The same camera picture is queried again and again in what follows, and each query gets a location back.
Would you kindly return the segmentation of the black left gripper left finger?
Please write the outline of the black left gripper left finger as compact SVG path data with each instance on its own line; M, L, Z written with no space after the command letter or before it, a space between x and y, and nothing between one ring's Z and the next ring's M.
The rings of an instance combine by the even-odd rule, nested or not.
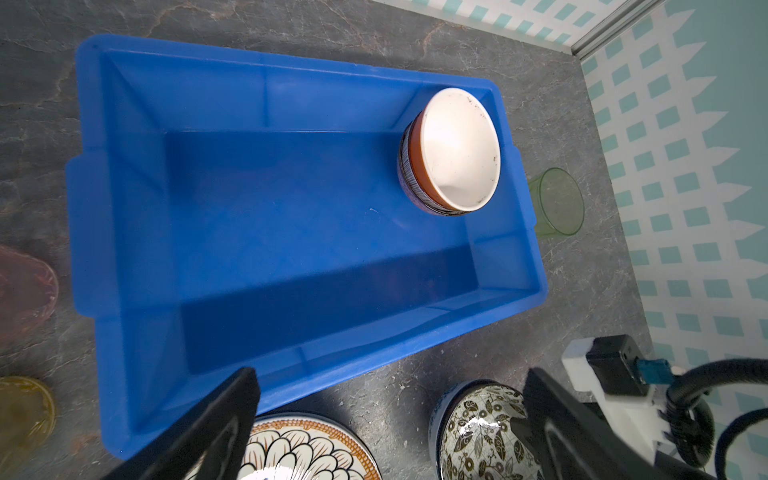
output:
M105 477L235 479L260 400L254 369L237 370L164 433Z

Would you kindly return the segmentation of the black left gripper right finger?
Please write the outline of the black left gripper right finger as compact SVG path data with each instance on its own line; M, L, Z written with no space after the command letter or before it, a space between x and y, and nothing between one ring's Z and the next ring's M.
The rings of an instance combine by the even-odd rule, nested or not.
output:
M540 368L523 390L536 458L546 479L667 479Z

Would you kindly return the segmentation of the orange white ceramic bowl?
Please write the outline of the orange white ceramic bowl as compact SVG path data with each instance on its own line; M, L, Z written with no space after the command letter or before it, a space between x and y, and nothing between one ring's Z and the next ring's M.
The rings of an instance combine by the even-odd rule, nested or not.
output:
M421 188L440 205L483 208L501 176L499 136L490 113L460 88L437 92L413 120L409 153Z

